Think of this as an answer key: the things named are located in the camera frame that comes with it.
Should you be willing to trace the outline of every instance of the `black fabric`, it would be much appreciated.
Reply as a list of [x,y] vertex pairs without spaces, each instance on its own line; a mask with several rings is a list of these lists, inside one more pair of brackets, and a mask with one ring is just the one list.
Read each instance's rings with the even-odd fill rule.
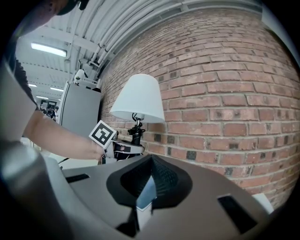
[[118,204],[135,208],[136,200],[150,176],[153,177],[157,191],[157,198],[152,201],[152,210],[177,206],[193,187],[192,179],[186,171],[156,155],[147,155],[113,172],[106,181],[106,187]]
[[53,109],[48,110],[48,111],[47,111],[47,116],[48,116],[49,118],[54,118],[54,117],[55,117],[55,111],[54,111]]
[[24,68],[20,64],[20,62],[15,58],[15,48],[16,48],[16,43],[10,43],[8,44],[6,51],[4,53],[4,58],[8,62],[8,65],[15,75],[16,80],[22,87],[22,89],[26,92],[27,96],[33,101],[33,103],[36,105],[36,110],[38,109],[38,105],[35,102],[31,88],[28,85],[28,80],[26,76],[26,72],[24,71]]

